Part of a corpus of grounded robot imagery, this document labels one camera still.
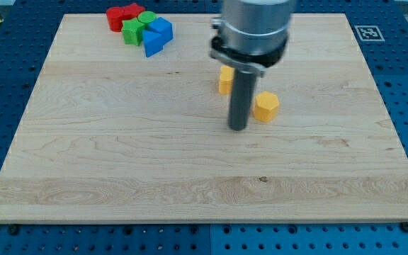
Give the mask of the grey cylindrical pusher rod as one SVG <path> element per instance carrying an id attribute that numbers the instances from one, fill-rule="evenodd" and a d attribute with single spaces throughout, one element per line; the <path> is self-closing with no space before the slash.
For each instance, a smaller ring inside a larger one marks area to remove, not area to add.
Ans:
<path id="1" fill-rule="evenodd" d="M 257 76 L 236 69 L 229 102 L 228 126 L 235 131 L 247 127 Z"/>

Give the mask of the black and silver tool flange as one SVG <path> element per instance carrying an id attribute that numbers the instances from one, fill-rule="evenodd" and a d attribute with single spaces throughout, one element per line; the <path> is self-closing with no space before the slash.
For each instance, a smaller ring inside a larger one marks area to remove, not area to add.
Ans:
<path id="1" fill-rule="evenodd" d="M 253 23 L 251 33 L 239 30 L 221 17 L 210 19 L 216 36 L 210 41 L 210 57 L 238 71 L 264 77 L 266 70 L 283 56 L 288 42 L 288 23 L 265 33 Z"/>

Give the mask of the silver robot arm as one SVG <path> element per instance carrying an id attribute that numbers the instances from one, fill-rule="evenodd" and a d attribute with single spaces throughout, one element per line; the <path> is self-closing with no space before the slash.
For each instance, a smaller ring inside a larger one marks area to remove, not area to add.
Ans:
<path id="1" fill-rule="evenodd" d="M 210 57 L 234 69 L 227 124 L 247 127 L 256 80 L 279 62 L 296 0 L 224 0 L 211 19 Z"/>

